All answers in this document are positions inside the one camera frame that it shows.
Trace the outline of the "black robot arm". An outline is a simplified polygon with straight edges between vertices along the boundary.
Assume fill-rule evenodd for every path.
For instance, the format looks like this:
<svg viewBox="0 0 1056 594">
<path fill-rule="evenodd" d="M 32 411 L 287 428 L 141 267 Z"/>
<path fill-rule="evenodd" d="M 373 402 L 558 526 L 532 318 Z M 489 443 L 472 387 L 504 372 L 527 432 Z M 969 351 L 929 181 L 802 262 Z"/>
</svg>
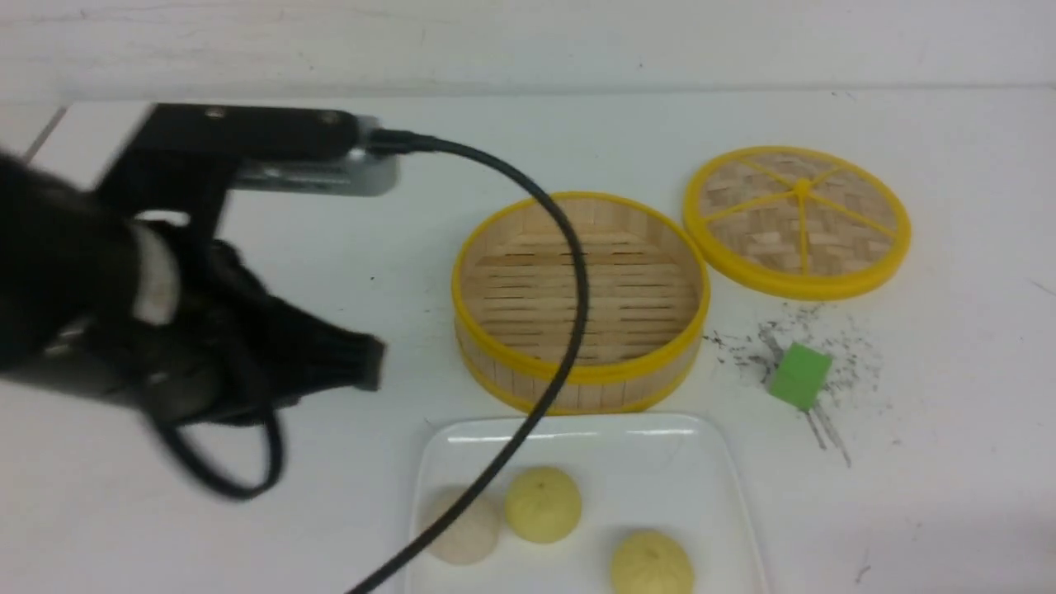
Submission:
<svg viewBox="0 0 1056 594">
<path fill-rule="evenodd" d="M 136 149 L 95 191 L 2 157 L 2 377 L 165 426 L 375 392 L 385 344 L 276 297 L 216 237 L 233 159 Z"/>
</svg>

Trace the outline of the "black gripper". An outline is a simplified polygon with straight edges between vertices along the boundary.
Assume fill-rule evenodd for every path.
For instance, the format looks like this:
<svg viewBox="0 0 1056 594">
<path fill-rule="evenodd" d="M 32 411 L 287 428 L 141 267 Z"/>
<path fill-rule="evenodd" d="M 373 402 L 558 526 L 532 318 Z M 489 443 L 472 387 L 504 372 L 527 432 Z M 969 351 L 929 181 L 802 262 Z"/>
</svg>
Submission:
<svg viewBox="0 0 1056 594">
<path fill-rule="evenodd" d="M 167 223 L 132 223 L 129 233 L 137 290 L 124 335 L 125 408 L 169 426 L 252 426 L 266 375 L 276 405 L 380 390 L 384 342 L 283 299 L 266 309 L 266 290 L 230 243 L 200 243 Z M 253 350 L 263 330 L 266 372 Z"/>
</svg>

